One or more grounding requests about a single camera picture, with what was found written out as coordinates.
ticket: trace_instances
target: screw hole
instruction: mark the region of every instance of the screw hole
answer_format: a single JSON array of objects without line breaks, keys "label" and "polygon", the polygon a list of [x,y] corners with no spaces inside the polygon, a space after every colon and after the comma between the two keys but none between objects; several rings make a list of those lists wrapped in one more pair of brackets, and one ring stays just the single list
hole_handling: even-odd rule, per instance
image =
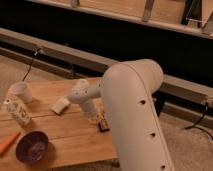
[{"label": "screw hole", "polygon": [[146,104],[146,101],[145,101],[145,100],[141,100],[140,103],[141,103],[142,105],[144,105],[144,104]]},{"label": "screw hole", "polygon": [[151,137],[151,138],[155,138],[155,136],[156,136],[156,133],[151,133],[151,134],[150,134],[150,137]]},{"label": "screw hole", "polygon": [[161,170],[165,170],[165,169],[166,169],[165,165],[161,166]]}]

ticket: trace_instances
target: shelf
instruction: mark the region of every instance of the shelf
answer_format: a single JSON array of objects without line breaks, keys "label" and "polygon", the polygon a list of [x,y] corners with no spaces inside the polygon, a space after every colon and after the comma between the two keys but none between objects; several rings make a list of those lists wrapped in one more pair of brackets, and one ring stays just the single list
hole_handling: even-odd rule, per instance
[{"label": "shelf", "polygon": [[[125,1],[114,0],[107,2],[103,0],[80,0],[80,6],[78,6],[77,8],[71,7],[70,0],[29,0],[29,1],[124,20],[151,27],[157,27],[165,30],[171,30],[206,39],[213,39],[213,35],[204,34],[202,33],[202,29],[193,27],[193,25],[189,24],[188,26],[185,26],[179,24],[181,21],[182,17],[181,15],[184,8],[184,0],[174,0],[174,1],[155,0],[155,5],[153,6],[151,19],[148,22],[142,21],[145,0],[143,1],[135,0],[134,3],[132,3],[131,0]],[[209,14],[213,10],[213,1],[209,3],[210,1],[212,0],[204,0],[203,2],[203,11],[204,8],[208,9],[205,12],[203,12],[203,20],[207,20]]]}]

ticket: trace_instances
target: black panel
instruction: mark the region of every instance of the black panel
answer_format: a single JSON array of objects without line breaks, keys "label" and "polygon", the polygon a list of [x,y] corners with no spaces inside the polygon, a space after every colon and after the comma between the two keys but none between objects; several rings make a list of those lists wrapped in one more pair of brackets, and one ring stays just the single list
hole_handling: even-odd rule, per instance
[{"label": "black panel", "polygon": [[0,26],[117,60],[152,58],[167,74],[213,86],[212,40],[24,0],[0,0]]}]

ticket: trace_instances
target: orange marker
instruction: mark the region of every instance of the orange marker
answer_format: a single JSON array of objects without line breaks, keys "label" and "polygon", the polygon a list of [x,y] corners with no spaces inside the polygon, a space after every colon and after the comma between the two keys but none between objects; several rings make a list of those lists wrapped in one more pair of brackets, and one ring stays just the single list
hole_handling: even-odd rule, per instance
[{"label": "orange marker", "polygon": [[16,132],[0,144],[0,155],[2,155],[10,147],[10,145],[16,140],[16,138],[18,138],[20,134],[21,132]]}]

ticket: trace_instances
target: metal rail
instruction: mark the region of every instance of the metal rail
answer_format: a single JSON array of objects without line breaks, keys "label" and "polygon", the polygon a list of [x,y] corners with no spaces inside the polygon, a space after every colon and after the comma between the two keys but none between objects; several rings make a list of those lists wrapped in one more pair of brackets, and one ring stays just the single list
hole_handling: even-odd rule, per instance
[{"label": "metal rail", "polygon": [[[41,48],[40,53],[44,55],[99,72],[119,62],[3,28],[0,28],[0,40],[32,51]],[[213,97],[213,88],[170,75],[164,76],[160,91],[198,104],[204,104],[207,97]]]}]

